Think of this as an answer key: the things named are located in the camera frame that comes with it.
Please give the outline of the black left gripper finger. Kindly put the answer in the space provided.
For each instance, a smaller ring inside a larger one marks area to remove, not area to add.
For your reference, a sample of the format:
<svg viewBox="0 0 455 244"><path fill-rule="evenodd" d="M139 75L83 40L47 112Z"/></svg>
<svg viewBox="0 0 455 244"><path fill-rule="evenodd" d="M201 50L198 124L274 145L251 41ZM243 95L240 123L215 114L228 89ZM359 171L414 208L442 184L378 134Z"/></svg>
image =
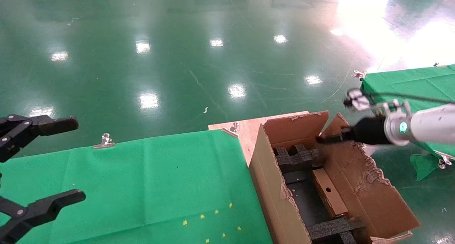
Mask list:
<svg viewBox="0 0 455 244"><path fill-rule="evenodd" d="M36 200L24 207L16 202L0 198L1 213L10 219L1 226L2 244L16 244L32 228L54 221L62 208L82 202L86 194L81 190L69 190L56 195Z"/></svg>
<svg viewBox="0 0 455 244"><path fill-rule="evenodd" d="M5 163L39 136L71 132L79 127L73 117L53 119L48 115L25 117L11 114L0 119L0 161Z"/></svg>

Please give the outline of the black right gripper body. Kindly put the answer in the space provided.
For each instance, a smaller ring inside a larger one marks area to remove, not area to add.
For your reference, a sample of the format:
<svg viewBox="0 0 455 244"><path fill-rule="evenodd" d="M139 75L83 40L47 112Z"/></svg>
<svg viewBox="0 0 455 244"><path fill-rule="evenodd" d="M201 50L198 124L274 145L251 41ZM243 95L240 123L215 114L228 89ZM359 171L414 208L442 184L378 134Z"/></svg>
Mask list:
<svg viewBox="0 0 455 244"><path fill-rule="evenodd" d="M355 142L368 145L391 145L385 134L385 117L365 117L351 126Z"/></svg>

